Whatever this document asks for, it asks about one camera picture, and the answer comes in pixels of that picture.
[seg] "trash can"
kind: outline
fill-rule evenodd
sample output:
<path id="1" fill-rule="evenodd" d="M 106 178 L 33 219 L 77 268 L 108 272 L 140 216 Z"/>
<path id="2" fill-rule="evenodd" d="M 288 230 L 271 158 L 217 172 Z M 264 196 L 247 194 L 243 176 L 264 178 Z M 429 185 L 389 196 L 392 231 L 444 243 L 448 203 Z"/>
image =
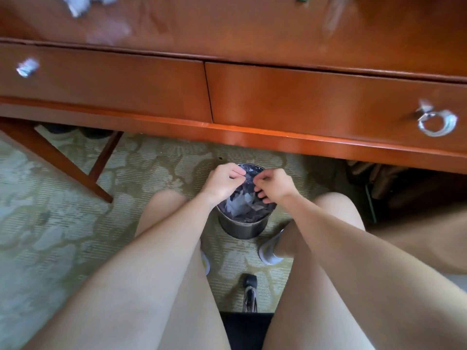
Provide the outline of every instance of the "trash can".
<path id="1" fill-rule="evenodd" d="M 264 170 L 263 167 L 251 163 L 241 163 L 239 166 L 247 172 L 251 179 Z M 219 223 L 225 232 L 237 239 L 254 238 L 263 232 L 263 230 L 266 228 L 266 225 L 268 224 L 269 216 L 276 208 L 276 204 L 274 203 L 267 204 L 268 211 L 263 217 L 255 222 L 245 222 L 239 220 L 239 218 L 231 218 L 227 216 L 227 214 L 224 212 L 225 209 L 223 206 L 225 206 L 225 201 L 221 202 L 216 207 L 219 214 Z"/>

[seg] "white sneaker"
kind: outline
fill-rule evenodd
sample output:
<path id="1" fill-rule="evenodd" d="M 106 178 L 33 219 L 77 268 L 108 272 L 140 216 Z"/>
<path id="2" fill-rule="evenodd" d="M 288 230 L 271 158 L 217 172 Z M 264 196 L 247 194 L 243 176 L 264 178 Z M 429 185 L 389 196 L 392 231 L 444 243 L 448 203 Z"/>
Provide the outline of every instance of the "white sneaker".
<path id="1" fill-rule="evenodd" d="M 207 274 L 209 274 L 209 271 L 211 270 L 211 265 L 209 264 L 209 260 L 207 259 L 207 256 L 203 251 L 201 251 L 201 260 L 205 269 L 205 275 L 207 276 Z"/>
<path id="2" fill-rule="evenodd" d="M 284 258 L 279 258 L 274 254 L 274 247 L 276 247 L 277 242 L 284 230 L 280 231 L 277 235 L 272 237 L 269 241 L 263 243 L 260 247 L 258 254 L 260 255 L 260 259 L 266 265 L 275 265 L 283 261 Z"/>

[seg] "right hand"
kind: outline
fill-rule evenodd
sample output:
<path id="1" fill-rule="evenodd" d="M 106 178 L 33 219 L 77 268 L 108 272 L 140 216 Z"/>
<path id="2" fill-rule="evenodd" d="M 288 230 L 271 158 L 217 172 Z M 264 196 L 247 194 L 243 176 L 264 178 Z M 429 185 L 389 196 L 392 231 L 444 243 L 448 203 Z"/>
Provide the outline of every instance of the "right hand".
<path id="1" fill-rule="evenodd" d="M 282 200 L 291 195 L 300 195 L 295 188 L 292 177 L 282 169 L 265 169 L 253 178 L 254 191 L 259 192 L 258 197 L 263 203 L 275 202 L 281 204 Z"/>

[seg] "drawer handle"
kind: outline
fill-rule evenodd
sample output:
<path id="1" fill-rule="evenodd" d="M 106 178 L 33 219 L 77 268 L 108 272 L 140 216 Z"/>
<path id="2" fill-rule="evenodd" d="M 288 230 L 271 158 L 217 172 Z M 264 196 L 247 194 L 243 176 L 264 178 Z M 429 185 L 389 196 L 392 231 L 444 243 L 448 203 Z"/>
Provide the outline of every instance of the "drawer handle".
<path id="1" fill-rule="evenodd" d="M 426 100 L 420 100 L 420 108 L 417 110 L 422 113 L 422 116 L 418 118 L 418 129 L 420 129 L 425 135 L 437 138 L 449 134 L 457 124 L 457 116 L 448 110 L 434 111 L 433 106 Z M 438 131 L 431 131 L 425 128 L 425 121 L 432 117 L 439 116 L 443 119 L 443 128 Z"/>
<path id="2" fill-rule="evenodd" d="M 29 58 L 19 63 L 16 71 L 21 77 L 28 78 L 38 68 L 39 62 L 36 59 Z"/>

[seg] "floor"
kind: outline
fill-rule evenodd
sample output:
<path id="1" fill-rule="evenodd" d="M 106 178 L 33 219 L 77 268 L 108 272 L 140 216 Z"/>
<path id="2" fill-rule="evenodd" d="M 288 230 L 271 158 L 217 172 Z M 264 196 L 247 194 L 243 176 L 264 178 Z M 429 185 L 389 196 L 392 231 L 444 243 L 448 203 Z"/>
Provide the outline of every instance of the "floor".
<path id="1" fill-rule="evenodd" d="M 77 131 L 40 132 L 86 172 L 106 143 Z M 193 197 L 210 170 L 229 161 L 283 167 L 304 196 L 339 191 L 369 215 L 361 189 L 347 183 L 344 163 L 332 158 L 125 134 L 98 181 L 115 197 L 107 204 L 0 142 L 0 349 L 19 349 L 87 276 L 132 239 L 155 191 L 172 188 Z M 202 248 L 220 310 L 241 310 L 239 280 L 245 272 L 258 277 L 259 311 L 275 310 L 291 260 L 265 266 L 257 249 L 288 220 L 277 208 L 259 237 L 243 241 L 227 235 L 215 213 L 210 215 Z"/>

